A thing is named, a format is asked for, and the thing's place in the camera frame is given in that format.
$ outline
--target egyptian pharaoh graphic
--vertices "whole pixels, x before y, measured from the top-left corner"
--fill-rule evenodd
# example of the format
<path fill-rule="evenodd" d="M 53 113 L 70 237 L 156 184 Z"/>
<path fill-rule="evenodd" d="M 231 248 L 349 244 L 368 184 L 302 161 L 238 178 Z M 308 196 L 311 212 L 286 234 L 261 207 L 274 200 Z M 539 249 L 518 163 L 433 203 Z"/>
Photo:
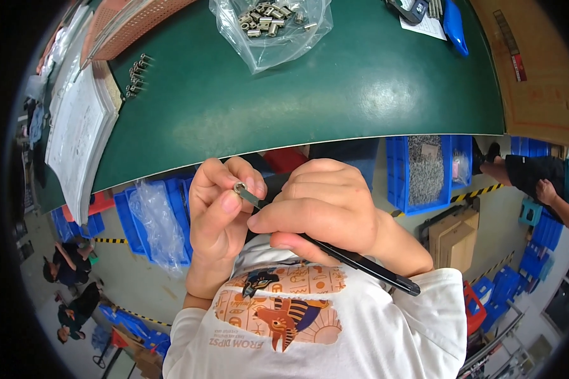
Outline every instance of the egyptian pharaoh graphic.
<path fill-rule="evenodd" d="M 329 305 L 326 300 L 274 298 L 274 309 L 262 307 L 254 316 L 267 323 L 272 331 L 272 348 L 276 351 L 282 339 L 282 351 L 293 342 L 299 332 L 310 326 L 320 310 Z"/>
<path fill-rule="evenodd" d="M 258 289 L 266 288 L 270 283 L 279 281 L 278 275 L 273 274 L 275 268 L 258 269 L 249 273 L 243 287 L 243 298 L 255 296 Z"/>

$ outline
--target paper sheet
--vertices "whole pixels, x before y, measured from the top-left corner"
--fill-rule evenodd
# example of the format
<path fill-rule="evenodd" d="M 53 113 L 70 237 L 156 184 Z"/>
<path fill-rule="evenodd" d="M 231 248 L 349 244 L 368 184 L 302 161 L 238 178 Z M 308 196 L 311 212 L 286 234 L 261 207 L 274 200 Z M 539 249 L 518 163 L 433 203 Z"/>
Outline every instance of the paper sheet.
<path fill-rule="evenodd" d="M 82 46 L 77 38 L 75 45 Z M 65 73 L 59 73 L 61 87 L 50 108 L 52 125 L 46 144 L 45 163 L 53 169 L 64 194 L 65 202 L 80 226 L 89 216 L 89 200 L 101 155 L 118 118 L 122 100 L 110 95 L 114 83 L 106 62 L 87 66 L 73 82 L 80 59 L 68 57 Z"/>
<path fill-rule="evenodd" d="M 73 81 L 80 67 L 80 51 L 83 49 L 84 37 L 89 31 L 91 19 L 93 19 L 93 12 L 89 12 L 87 19 L 84 20 L 82 26 L 80 26 L 80 30 L 72 39 L 71 45 L 66 51 L 61 65 L 58 68 L 57 78 L 55 79 L 53 91 L 51 92 L 51 103 L 48 107 L 51 115 L 59 113 L 59 106 L 61 105 L 64 93 L 71 87 L 70 83 Z"/>
<path fill-rule="evenodd" d="M 404 9 L 411 9 L 411 5 L 413 4 L 414 0 L 401 0 L 402 7 Z M 445 35 L 445 31 L 442 30 L 442 26 L 440 25 L 440 20 L 436 18 L 429 18 L 428 14 L 424 16 L 422 22 L 417 25 L 409 25 L 406 21 L 401 19 L 401 26 L 403 29 L 410 30 L 412 32 L 417 32 L 421 34 L 425 34 L 427 36 L 431 36 L 434 38 L 442 39 L 443 41 L 447 40 Z"/>

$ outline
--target worker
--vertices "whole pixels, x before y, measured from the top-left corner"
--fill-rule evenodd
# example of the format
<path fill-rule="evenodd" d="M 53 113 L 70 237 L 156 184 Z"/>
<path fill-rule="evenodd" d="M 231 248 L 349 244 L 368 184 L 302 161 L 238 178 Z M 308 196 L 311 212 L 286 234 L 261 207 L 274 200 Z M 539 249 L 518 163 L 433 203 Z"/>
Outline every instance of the worker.
<path fill-rule="evenodd" d="M 417 240 L 376 209 L 356 168 L 313 159 L 281 187 L 273 177 L 266 185 L 240 157 L 208 159 L 196 172 L 194 254 L 165 379 L 455 378 L 466 356 L 461 273 L 434 270 Z M 252 216 L 232 190 L 238 181 L 272 203 Z M 249 230 L 257 236 L 245 244 Z M 421 294 L 390 294 L 296 233 L 374 257 Z"/>
<path fill-rule="evenodd" d="M 78 247 L 76 243 L 55 242 L 53 261 L 44 257 L 42 273 L 49 283 L 59 282 L 71 287 L 75 284 L 86 284 L 89 281 L 91 263 L 89 254 L 93 247 Z"/>
<path fill-rule="evenodd" d="M 560 223 L 569 228 L 569 159 L 555 156 L 506 155 L 494 142 L 483 155 L 474 140 L 474 170 L 485 173 L 504 186 L 515 186 L 544 206 Z"/>
<path fill-rule="evenodd" d="M 61 328 L 57 330 L 57 339 L 61 343 L 66 343 L 69 337 L 73 340 L 83 340 L 87 337 L 80 329 L 97 308 L 101 292 L 101 285 L 94 281 L 87 285 L 83 294 L 72 300 L 69 306 L 59 306 L 57 317 Z"/>

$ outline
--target fingernail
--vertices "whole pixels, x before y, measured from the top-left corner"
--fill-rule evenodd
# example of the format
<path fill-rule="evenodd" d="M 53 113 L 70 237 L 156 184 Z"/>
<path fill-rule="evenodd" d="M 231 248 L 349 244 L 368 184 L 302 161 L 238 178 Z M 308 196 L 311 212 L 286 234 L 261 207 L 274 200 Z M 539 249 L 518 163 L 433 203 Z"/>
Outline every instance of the fingernail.
<path fill-rule="evenodd" d="M 265 184 L 264 183 L 257 183 L 257 197 L 261 198 L 263 197 L 263 195 L 266 194 L 266 190 L 265 190 Z"/>
<path fill-rule="evenodd" d="M 250 193 L 255 193 L 255 181 L 253 180 L 253 178 L 246 178 L 244 182 L 247 185 L 247 191 L 249 191 Z"/>
<path fill-rule="evenodd" d="M 221 199 L 221 208 L 231 214 L 238 208 L 238 195 L 234 191 L 228 191 Z"/>
<path fill-rule="evenodd" d="M 255 224 L 257 224 L 257 221 L 259 220 L 259 217 L 257 216 L 257 214 L 249 217 L 249 219 L 247 220 L 247 226 L 248 227 L 252 227 Z"/>

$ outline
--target green workbench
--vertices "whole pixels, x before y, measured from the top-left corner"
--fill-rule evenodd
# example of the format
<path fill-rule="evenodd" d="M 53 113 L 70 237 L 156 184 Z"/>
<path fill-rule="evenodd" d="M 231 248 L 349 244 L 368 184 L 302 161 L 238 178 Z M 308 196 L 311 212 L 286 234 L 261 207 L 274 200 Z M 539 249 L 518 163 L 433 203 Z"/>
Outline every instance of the green workbench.
<path fill-rule="evenodd" d="M 491 53 L 467 0 L 457 0 L 470 56 L 403 30 L 379 0 L 334 1 L 333 30 L 303 57 L 251 75 L 219 34 L 207 0 L 182 9 L 110 66 L 123 90 L 141 53 L 155 58 L 122 106 L 93 192 L 202 162 L 276 147 L 426 133 L 504 132 Z M 64 204 L 46 168 L 38 201 Z"/>

